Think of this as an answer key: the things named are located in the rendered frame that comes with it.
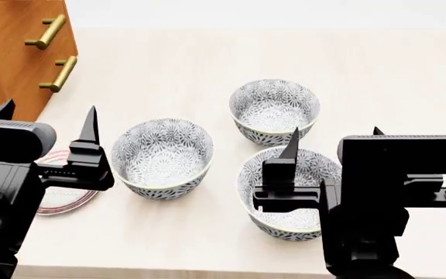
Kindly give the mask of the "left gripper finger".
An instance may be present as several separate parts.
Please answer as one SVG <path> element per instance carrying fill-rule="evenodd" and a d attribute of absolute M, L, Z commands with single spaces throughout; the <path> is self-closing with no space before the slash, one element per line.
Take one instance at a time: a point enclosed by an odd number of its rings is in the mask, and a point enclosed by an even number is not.
<path fill-rule="evenodd" d="M 12 119 L 15 110 L 15 103 L 10 98 L 4 104 L 0 105 L 0 119 Z"/>
<path fill-rule="evenodd" d="M 69 188 L 106 191 L 115 183 L 106 153 L 100 144 L 98 118 L 91 106 L 78 139 L 69 145 L 67 170 L 72 173 Z"/>

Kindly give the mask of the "black white patterned bowl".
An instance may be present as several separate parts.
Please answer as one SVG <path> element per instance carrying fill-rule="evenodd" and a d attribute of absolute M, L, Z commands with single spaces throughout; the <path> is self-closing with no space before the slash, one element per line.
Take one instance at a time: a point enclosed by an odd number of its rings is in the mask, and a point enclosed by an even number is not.
<path fill-rule="evenodd" d="M 303 139 L 321 111 L 319 98 L 303 85 L 280 79 L 250 81 L 228 103 L 239 132 L 259 146 L 284 146 L 293 134 Z"/>
<path fill-rule="evenodd" d="M 319 211 L 301 208 L 289 213 L 264 213 L 253 208 L 252 193 L 262 182 L 262 162 L 278 157 L 284 146 L 260 150 L 241 167 L 237 178 L 239 199 L 252 222 L 263 232 L 285 241 L 308 241 L 321 236 Z M 341 179 L 341 165 L 329 157 L 300 148 L 295 181 L 317 187 L 324 179 Z"/>
<path fill-rule="evenodd" d="M 184 119 L 154 119 L 128 129 L 114 143 L 110 166 L 135 194 L 152 200 L 188 195 L 203 181 L 214 143 L 200 125 Z"/>

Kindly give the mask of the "white plate with red rim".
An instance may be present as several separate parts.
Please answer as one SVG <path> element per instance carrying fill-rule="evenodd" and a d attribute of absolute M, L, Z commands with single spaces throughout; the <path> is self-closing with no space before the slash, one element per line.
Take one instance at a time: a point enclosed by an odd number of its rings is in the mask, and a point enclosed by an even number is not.
<path fill-rule="evenodd" d="M 51 150 L 45 157 L 37 160 L 40 164 L 67 164 L 69 150 Z M 87 204 L 96 196 L 96 191 L 72 188 L 49 187 L 37 210 L 37 215 L 58 215 L 73 211 Z"/>

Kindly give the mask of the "wooden drawer cabinet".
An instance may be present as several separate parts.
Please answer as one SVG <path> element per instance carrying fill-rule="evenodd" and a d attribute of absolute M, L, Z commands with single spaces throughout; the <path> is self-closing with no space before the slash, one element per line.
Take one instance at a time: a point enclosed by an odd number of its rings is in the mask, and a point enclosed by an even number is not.
<path fill-rule="evenodd" d="M 67 21 L 45 50 L 24 44 L 41 37 L 44 18 L 59 14 Z M 0 0 L 0 104 L 14 101 L 15 120 L 37 120 L 56 94 L 39 83 L 51 83 L 61 69 L 54 62 L 69 56 L 78 52 L 65 0 Z"/>

